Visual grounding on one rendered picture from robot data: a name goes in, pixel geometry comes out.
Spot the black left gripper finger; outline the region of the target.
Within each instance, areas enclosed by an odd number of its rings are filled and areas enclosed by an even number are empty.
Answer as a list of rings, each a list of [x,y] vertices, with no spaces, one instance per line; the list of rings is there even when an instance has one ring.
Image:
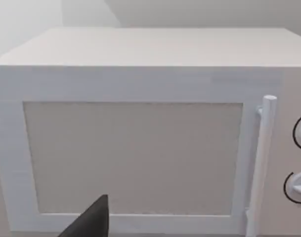
[[[57,237],[108,237],[108,195],[101,195]]]

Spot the white microwave door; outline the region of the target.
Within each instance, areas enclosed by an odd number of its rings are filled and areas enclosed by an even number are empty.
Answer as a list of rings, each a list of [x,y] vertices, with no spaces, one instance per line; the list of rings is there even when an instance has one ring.
[[[0,65],[10,230],[60,232],[102,193],[115,234],[245,232],[266,67]]]

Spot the pale microwave oven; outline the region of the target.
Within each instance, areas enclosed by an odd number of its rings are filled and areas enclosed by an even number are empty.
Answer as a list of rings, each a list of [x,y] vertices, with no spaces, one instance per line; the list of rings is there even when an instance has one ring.
[[[301,237],[301,205],[290,202],[283,193],[283,184],[286,177],[291,172],[301,172],[301,150],[294,144],[292,138],[293,127],[301,117],[300,36],[285,29],[256,28],[60,28],[51,29],[4,54],[0,57],[0,65],[116,67],[242,66],[277,67],[282,69],[283,75],[278,94],[273,95],[277,97],[277,105],[261,205],[259,235],[257,237]],[[253,140],[256,145],[252,147],[253,160],[248,168],[248,198],[245,207],[245,232],[243,234],[115,234],[111,232],[111,226],[110,234],[112,236],[245,237],[247,225],[246,211],[250,204],[260,127],[258,109],[261,106],[262,104],[256,107],[257,120],[255,127],[257,130],[253,133]],[[111,216],[113,211],[110,196],[108,193],[102,194],[107,194],[109,197]]]

